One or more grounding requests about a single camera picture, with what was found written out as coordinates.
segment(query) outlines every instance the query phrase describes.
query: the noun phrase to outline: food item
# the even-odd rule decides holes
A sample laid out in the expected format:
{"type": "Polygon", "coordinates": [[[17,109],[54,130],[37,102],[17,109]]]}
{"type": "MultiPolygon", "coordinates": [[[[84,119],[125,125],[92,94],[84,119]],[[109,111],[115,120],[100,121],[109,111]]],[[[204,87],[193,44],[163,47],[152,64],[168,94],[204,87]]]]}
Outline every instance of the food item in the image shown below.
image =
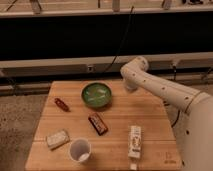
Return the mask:
{"type": "Polygon", "coordinates": [[[129,157],[140,158],[141,154],[141,127],[131,126],[129,134],[129,157]]]}
{"type": "Polygon", "coordinates": [[[55,98],[55,104],[65,112],[69,112],[69,107],[59,98],[55,98]]]}
{"type": "Polygon", "coordinates": [[[88,119],[97,131],[98,135],[103,135],[108,131],[107,126],[97,113],[90,115],[88,119]]]}
{"type": "Polygon", "coordinates": [[[46,137],[47,146],[50,150],[54,150],[55,148],[67,143],[70,141],[69,135],[65,130],[61,130],[56,132],[53,135],[46,137]]]}

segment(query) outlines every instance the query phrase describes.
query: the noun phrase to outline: wooden table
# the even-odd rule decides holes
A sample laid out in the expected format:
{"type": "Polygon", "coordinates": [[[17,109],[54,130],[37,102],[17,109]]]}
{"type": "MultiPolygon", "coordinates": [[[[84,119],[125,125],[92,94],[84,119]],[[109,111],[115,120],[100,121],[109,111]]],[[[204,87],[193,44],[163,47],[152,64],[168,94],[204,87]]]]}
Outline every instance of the wooden table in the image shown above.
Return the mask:
{"type": "Polygon", "coordinates": [[[140,125],[143,130],[139,170],[180,170],[180,156],[162,101],[142,88],[127,93],[121,80],[101,82],[111,88],[113,99],[111,105],[98,111],[86,107],[81,100],[81,91],[89,81],[53,82],[26,171],[129,170],[127,153],[131,125],[140,125]],[[56,97],[66,102],[71,112],[59,109],[54,103],[56,97]],[[98,136],[88,121],[88,115],[94,112],[100,114],[109,128],[103,136],[98,136]],[[85,137],[90,141],[92,155],[86,164],[76,164],[70,159],[70,143],[54,151],[48,149],[45,137],[61,129],[67,130],[71,139],[85,137]]]}

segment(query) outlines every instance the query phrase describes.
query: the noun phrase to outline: black wall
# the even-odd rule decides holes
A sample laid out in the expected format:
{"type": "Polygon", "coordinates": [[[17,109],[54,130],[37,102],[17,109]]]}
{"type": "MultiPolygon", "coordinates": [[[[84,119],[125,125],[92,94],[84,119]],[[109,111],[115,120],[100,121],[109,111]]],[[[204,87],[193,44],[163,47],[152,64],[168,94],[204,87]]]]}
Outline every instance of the black wall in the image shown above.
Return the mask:
{"type": "MultiPolygon", "coordinates": [[[[0,60],[113,56],[129,15],[0,19],[0,60]]],[[[120,55],[213,51],[213,12],[132,14],[120,55]]]]}

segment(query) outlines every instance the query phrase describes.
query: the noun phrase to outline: small bottle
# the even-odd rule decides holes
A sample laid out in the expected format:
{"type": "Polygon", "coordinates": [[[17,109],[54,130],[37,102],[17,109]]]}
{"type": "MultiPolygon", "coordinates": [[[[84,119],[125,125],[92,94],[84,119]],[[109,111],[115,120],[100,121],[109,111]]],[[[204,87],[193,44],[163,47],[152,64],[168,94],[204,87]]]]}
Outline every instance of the small bottle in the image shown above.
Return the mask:
{"type": "Polygon", "coordinates": [[[112,1],[112,10],[114,12],[119,12],[120,11],[120,0],[113,0],[112,1]]]}

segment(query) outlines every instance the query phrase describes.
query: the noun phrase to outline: red object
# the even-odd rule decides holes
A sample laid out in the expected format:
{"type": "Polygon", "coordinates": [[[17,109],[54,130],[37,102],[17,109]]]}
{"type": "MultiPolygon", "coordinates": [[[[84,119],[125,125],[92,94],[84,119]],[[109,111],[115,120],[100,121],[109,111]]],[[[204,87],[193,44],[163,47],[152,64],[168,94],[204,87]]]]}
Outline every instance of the red object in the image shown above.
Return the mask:
{"type": "Polygon", "coordinates": [[[55,104],[65,112],[69,112],[69,107],[59,98],[55,98],[55,104]]]}

